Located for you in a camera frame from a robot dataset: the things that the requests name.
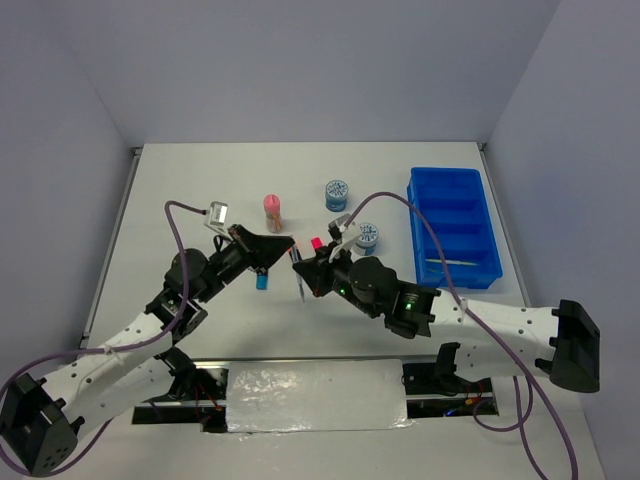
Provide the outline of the green clear pen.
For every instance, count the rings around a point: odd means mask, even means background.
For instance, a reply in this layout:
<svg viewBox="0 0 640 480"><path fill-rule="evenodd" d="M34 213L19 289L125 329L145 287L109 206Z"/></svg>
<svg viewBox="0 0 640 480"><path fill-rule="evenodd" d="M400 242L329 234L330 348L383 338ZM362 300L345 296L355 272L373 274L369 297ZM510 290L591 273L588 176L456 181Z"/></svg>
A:
<svg viewBox="0 0 640 480"><path fill-rule="evenodd" d="M461 260L447 260L446 263L448 265L454 265L454 266L466 266L466 267L479 266L479 264L476 262L461 261Z"/></svg>

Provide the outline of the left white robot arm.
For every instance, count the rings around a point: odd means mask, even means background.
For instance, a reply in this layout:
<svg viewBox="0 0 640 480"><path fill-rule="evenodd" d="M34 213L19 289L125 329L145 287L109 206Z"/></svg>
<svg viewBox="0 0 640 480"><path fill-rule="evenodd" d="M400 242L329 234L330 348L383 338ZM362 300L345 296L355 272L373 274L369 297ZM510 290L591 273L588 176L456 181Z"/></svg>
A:
<svg viewBox="0 0 640 480"><path fill-rule="evenodd" d="M112 418L138 403L193 392L205 373L178 345L206 318L202 304L245 271L268 271L294 244L241 225L231 226L227 239L211 256L180 248L161 292L101 346L71 354L69 364L40 378L23 369L9 380L1 390L1 437L20 461L16 470L59 474L72 465L79 441Z"/></svg>

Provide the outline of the blue clear pen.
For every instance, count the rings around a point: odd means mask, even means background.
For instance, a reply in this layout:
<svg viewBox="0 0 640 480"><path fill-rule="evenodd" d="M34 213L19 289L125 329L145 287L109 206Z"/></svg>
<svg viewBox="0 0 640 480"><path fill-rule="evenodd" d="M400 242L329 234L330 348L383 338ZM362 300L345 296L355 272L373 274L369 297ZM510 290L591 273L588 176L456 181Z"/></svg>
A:
<svg viewBox="0 0 640 480"><path fill-rule="evenodd" d="M291 249L292 253L291 253L291 257L292 257L292 265L296 266L297 263L300 261L300 255L299 255L299 251L296 245L292 246ZM299 290L299 295L301 298L302 303L305 303L305 293L304 293L304 284L303 284L303 279L301 277L301 275L299 274L297 269L294 269L295 275L296 275L296 281L297 281L297 285L298 285L298 290Z"/></svg>

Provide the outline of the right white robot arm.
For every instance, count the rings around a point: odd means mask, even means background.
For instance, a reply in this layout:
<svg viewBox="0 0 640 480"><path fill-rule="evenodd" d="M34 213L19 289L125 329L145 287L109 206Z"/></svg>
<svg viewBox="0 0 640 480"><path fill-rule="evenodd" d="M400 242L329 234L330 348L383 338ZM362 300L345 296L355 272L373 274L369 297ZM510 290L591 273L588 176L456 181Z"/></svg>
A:
<svg viewBox="0 0 640 480"><path fill-rule="evenodd" d="M524 373L572 392L600 389L600 330L578 302L531 308L456 298L400 280L376 257L332 256L328 247L293 269L315 297L334 293L400 337L427 338L446 391Z"/></svg>

